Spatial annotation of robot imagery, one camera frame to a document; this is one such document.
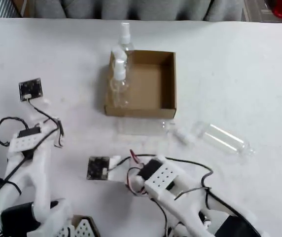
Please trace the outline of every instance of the white table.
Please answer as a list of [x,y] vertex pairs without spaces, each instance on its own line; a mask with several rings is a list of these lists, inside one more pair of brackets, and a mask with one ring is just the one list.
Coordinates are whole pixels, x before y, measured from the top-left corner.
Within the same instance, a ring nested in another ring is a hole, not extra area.
[[[238,198],[271,236],[282,236],[282,24],[131,22],[136,49],[176,52],[176,123],[210,121],[242,134],[257,150],[247,162],[203,143],[184,147],[172,136],[116,134],[115,118],[101,105],[118,28],[118,21],[0,19],[0,119],[28,118],[18,82],[41,77],[65,127],[65,147],[52,150],[53,197],[93,216],[103,237],[158,237],[163,216],[155,204],[120,183],[89,182],[86,171],[89,156],[165,151],[212,166],[213,188]],[[4,124],[1,139],[19,128]],[[0,174],[6,152],[0,146]]]

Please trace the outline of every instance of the gray fabric background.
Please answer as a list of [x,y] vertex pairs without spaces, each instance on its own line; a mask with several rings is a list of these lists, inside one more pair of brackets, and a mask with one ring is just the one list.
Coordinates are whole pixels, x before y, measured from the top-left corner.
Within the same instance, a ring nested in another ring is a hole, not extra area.
[[240,21],[243,0],[33,0],[39,18]]

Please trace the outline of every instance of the cardboard box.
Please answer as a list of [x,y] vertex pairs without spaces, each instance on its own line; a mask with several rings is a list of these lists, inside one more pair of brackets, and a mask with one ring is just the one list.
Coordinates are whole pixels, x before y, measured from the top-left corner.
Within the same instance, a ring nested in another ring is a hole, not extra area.
[[127,76],[129,105],[116,108],[110,80],[113,76],[110,57],[105,114],[117,117],[173,119],[176,113],[176,60],[173,52],[135,50]]

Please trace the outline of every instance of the spray nozzle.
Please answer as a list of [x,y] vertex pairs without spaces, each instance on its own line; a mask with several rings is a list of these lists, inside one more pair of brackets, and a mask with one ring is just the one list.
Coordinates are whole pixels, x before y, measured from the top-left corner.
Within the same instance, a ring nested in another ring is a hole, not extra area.
[[120,43],[129,44],[130,43],[130,24],[126,22],[121,23],[120,27]]

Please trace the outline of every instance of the circuit board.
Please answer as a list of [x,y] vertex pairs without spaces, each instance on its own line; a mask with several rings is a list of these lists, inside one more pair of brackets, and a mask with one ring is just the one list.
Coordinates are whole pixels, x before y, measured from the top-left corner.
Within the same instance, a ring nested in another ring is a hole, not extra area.
[[35,99],[42,97],[42,87],[40,78],[28,80],[19,83],[19,94],[21,102],[29,99]]
[[109,157],[90,157],[88,161],[87,179],[107,180]]

